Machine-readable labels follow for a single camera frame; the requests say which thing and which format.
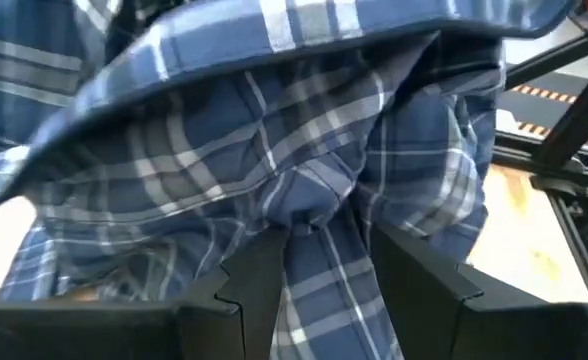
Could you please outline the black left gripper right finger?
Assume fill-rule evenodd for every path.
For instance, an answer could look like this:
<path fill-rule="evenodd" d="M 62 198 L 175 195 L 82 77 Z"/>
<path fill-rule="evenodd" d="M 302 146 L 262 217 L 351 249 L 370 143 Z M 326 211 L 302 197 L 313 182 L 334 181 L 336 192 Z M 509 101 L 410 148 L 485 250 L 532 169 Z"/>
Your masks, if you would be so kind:
<path fill-rule="evenodd" d="M 588 303 L 550 303 L 387 225 L 377 281 L 405 360 L 588 360 Z"/>

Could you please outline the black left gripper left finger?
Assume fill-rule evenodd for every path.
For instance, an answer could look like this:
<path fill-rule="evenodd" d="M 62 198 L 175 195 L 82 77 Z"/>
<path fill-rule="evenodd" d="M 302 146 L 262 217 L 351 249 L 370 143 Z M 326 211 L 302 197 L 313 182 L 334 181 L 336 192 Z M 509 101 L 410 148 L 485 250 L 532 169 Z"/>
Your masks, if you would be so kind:
<path fill-rule="evenodd" d="M 175 300 L 0 302 L 0 360 L 269 360 L 287 239 L 265 231 Z"/>

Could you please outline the blue plaid shirt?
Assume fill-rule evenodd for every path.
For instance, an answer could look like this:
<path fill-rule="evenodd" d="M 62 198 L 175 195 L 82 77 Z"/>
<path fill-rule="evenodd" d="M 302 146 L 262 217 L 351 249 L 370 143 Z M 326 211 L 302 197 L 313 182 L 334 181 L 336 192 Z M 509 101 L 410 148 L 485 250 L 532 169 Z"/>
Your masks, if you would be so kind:
<path fill-rule="evenodd" d="M 163 301 L 290 233 L 269 360 L 406 360 L 388 223 L 464 260 L 503 40 L 571 0 L 0 0 L 0 301 Z"/>

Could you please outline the hazard striped floor mat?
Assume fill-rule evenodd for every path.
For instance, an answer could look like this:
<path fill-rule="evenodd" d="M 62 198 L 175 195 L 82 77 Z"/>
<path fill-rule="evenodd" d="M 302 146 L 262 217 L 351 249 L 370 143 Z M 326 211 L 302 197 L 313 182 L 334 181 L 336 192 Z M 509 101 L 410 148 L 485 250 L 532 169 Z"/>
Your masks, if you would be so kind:
<path fill-rule="evenodd" d="M 506 91 L 499 100 L 497 128 L 531 138 L 548 135 L 588 84 L 588 69 L 546 74 Z"/>

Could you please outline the black aluminium table frame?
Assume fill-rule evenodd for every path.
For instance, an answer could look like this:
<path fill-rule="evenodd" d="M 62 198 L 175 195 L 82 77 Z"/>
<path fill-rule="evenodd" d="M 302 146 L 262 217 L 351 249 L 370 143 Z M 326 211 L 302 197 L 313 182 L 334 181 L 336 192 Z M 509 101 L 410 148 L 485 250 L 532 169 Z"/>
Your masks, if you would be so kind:
<path fill-rule="evenodd" d="M 532 80 L 588 57 L 588 30 L 508 70 L 506 87 L 524 89 Z M 555 125 L 540 137 L 499 131 L 495 164 L 524 171 L 533 189 L 546 196 L 582 283 L 588 292 L 588 83 L 567 105 Z"/>

